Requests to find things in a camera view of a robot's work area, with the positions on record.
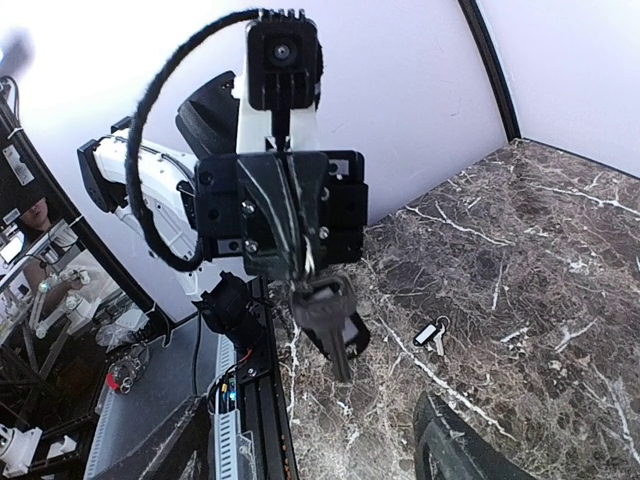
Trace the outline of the black key tag with ring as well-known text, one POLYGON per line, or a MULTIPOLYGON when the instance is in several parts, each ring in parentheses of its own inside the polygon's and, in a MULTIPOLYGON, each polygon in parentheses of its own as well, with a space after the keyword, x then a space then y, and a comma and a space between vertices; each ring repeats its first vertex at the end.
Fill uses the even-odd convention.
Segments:
MULTIPOLYGON (((311 329, 303 329, 303 332, 318 351, 329 360, 330 356, 317 335, 311 329)), ((358 312, 354 312, 345 320, 343 340, 349 360, 359 357, 367 349, 371 340, 371 334, 358 312)))

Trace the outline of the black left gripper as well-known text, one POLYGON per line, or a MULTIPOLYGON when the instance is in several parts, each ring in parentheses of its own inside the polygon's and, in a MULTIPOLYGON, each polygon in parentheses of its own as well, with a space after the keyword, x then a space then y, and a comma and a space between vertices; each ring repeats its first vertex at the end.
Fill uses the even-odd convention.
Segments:
POLYGON ((195 167, 194 228, 203 256, 243 256, 272 280, 313 277, 361 258, 365 159, 353 150, 214 154, 195 167))

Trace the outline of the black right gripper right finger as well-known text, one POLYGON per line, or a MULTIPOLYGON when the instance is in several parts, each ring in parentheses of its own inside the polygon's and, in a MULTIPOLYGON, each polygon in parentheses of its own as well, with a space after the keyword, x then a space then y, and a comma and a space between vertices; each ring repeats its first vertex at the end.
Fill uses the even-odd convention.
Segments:
POLYGON ((423 391, 413 415, 418 479, 530 479, 439 396, 423 391))

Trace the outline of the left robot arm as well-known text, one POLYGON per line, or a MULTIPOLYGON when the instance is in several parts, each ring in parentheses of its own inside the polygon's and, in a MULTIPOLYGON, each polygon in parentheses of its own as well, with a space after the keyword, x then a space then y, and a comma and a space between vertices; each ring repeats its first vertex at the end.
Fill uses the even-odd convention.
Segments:
MULTIPOLYGON (((230 273, 214 274, 208 266, 215 259, 242 253, 231 156, 231 131, 239 108, 232 95, 235 78, 231 71, 218 75, 180 106, 176 125, 190 153, 143 144, 139 172, 145 206, 174 254, 190 258, 197 245, 196 233, 205 233, 209 256, 196 270, 178 273, 179 283, 211 331, 226 336, 238 350, 248 351, 263 332, 256 315, 248 310, 249 288, 244 280, 230 273)), ((363 155, 355 151, 325 155, 328 197, 321 204, 320 219, 329 234, 321 241, 320 269, 360 260, 368 209, 363 155)))

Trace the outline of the silver key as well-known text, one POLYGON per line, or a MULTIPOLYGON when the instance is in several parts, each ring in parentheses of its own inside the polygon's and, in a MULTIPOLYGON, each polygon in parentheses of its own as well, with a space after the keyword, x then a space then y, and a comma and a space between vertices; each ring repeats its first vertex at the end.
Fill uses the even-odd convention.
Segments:
POLYGON ((329 356, 338 382, 351 380, 343 339, 346 319, 356 311, 356 296, 349 278, 340 273, 318 277, 290 294, 290 309, 297 325, 312 330, 329 356))

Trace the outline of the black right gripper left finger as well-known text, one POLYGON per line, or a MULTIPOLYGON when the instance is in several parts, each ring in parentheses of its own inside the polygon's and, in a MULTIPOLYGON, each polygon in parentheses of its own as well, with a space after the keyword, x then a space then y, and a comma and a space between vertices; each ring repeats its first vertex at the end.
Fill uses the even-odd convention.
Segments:
POLYGON ((210 417, 202 396, 185 399, 132 452, 93 479, 208 479, 210 417))

